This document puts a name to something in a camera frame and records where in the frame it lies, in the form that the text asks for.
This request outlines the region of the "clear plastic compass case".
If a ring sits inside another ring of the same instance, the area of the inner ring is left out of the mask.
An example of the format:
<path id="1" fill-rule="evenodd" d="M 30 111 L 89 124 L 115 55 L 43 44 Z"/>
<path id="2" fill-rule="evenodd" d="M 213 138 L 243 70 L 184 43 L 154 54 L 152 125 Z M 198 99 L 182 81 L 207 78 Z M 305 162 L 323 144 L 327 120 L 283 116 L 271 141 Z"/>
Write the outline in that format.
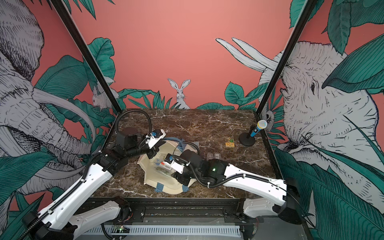
<path id="1" fill-rule="evenodd" d="M 207 161 L 213 160 L 214 158 L 215 156 L 213 153 L 207 153 L 207 158 L 206 158 Z"/>

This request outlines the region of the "cream canvas tote bag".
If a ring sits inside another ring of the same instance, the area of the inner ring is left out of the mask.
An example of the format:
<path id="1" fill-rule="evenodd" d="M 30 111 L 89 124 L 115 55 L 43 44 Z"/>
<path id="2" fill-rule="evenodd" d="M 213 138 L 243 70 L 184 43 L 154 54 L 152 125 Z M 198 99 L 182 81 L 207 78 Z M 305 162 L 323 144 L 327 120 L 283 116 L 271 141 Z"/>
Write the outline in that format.
<path id="1" fill-rule="evenodd" d="M 184 186 L 172 177 L 172 174 L 176 172 L 175 170 L 172 169 L 172 174 L 170 176 L 166 176 L 157 172 L 154 164 L 156 159 L 164 161 L 167 154 L 179 156 L 184 150 L 191 150 L 195 153 L 198 152 L 196 147 L 190 144 L 181 144 L 178 141 L 165 140 L 160 143 L 159 151 L 153 158 L 149 159 L 146 154 L 141 155 L 138 164 L 145 172 L 144 184 L 154 187 L 156 192 L 164 192 L 171 195 L 187 192 L 189 187 L 196 182 L 195 179 L 191 179 L 190 184 L 188 186 Z"/>

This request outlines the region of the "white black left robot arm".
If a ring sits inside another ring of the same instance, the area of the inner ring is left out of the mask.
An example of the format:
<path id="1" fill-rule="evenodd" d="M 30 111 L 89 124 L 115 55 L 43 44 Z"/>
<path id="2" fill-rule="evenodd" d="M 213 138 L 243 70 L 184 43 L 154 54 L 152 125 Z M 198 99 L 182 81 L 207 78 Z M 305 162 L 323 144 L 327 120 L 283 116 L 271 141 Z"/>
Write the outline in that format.
<path id="1" fill-rule="evenodd" d="M 155 145 L 166 134 L 163 130 L 150 130 L 147 135 L 140 135 L 135 128 L 125 128 L 116 134 L 116 144 L 89 160 L 80 179 L 58 199 L 40 212 L 30 212 L 24 216 L 26 231 L 19 236 L 20 240 L 27 236 L 33 240 L 74 240 L 119 215 L 125 205 L 123 200 L 110 201 L 106 207 L 88 211 L 85 217 L 75 215 L 75 212 L 101 185 L 125 167 L 131 158 L 154 156 L 157 153 Z"/>

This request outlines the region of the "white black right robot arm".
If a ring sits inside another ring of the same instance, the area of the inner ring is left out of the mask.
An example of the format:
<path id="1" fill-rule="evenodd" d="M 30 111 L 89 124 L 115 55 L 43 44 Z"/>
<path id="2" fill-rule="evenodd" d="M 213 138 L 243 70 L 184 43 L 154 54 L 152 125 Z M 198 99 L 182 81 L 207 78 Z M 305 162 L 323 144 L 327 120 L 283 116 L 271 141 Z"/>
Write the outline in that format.
<path id="1" fill-rule="evenodd" d="M 167 154 L 165 163 L 175 170 L 172 176 L 182 185 L 196 180 L 208 189 L 225 186 L 259 196 L 260 199 L 246 200 L 243 204 L 243 213 L 250 218 L 277 216 L 290 224 L 302 223 L 300 195 L 297 182 L 292 178 L 263 177 L 223 160 L 204 160 L 190 150 L 185 150 L 179 156 Z"/>

